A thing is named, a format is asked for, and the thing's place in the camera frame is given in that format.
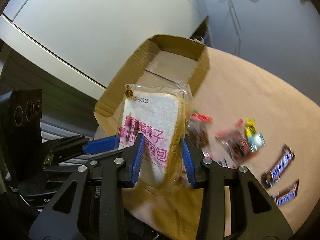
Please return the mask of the Snickers bar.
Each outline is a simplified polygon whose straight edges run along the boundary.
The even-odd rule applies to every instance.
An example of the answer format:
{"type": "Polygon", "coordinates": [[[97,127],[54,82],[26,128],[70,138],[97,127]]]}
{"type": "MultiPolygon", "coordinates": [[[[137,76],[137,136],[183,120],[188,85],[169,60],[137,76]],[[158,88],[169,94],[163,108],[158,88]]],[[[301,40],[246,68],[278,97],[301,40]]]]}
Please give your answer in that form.
{"type": "Polygon", "coordinates": [[[299,179],[295,180],[289,187],[274,195],[271,195],[271,198],[273,199],[276,206],[282,206],[297,197],[298,187],[299,179]]]}
{"type": "Polygon", "coordinates": [[[273,187],[285,173],[291,163],[295,160],[293,150],[287,144],[284,144],[281,149],[281,154],[273,166],[261,175],[261,183],[269,189],[273,187]]]}

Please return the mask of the red dark snack packet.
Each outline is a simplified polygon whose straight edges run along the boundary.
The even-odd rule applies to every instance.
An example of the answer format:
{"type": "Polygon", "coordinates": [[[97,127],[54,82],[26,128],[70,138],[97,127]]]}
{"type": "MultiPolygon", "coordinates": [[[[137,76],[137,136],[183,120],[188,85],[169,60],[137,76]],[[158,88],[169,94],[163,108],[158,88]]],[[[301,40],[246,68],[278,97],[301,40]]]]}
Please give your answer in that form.
{"type": "Polygon", "coordinates": [[[217,132],[215,139],[223,146],[235,163],[240,163],[250,153],[242,119],[239,119],[233,127],[217,132]]]}

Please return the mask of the yellow candy packet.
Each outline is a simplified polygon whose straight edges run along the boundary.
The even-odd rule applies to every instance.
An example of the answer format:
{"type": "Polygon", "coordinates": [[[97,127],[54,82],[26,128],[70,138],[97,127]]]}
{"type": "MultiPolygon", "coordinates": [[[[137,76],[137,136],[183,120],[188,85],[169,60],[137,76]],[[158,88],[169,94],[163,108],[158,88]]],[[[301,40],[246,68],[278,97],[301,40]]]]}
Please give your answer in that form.
{"type": "Polygon", "coordinates": [[[254,119],[247,119],[245,123],[245,136],[252,153],[265,146],[263,135],[257,131],[254,119]]]}

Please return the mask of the red top date snack bag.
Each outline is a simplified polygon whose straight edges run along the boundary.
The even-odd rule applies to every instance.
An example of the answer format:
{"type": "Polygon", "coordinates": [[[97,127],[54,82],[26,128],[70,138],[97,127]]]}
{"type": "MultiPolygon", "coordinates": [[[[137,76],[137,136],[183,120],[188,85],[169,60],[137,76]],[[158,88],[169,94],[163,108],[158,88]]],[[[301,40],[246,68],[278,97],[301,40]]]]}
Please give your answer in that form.
{"type": "Polygon", "coordinates": [[[187,132],[191,142],[196,148],[203,148],[209,144],[207,124],[210,124],[212,121],[213,119],[210,116],[193,110],[187,132]]]}

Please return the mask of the packaged bread slice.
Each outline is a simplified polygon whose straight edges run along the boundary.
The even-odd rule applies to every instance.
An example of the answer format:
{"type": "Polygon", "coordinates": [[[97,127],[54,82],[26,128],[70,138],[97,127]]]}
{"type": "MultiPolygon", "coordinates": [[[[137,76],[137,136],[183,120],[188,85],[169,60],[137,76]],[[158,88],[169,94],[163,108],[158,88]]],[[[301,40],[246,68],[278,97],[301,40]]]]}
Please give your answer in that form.
{"type": "Polygon", "coordinates": [[[155,195],[168,195],[180,185],[182,141],[190,120],[190,87],[125,86],[118,122],[119,148],[130,147],[137,135],[145,138],[138,183],[155,195]]]}

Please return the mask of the brown cardboard box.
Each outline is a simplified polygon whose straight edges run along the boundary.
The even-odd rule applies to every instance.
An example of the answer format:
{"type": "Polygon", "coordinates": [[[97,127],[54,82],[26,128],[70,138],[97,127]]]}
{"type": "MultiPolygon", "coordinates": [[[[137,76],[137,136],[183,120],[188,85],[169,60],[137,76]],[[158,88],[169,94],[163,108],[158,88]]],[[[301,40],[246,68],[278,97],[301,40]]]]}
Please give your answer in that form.
{"type": "Polygon", "coordinates": [[[97,101],[94,116],[107,137],[116,135],[127,84],[175,88],[188,84],[195,95],[210,60],[205,44],[189,38],[155,35],[142,43],[117,72],[97,101]]]}

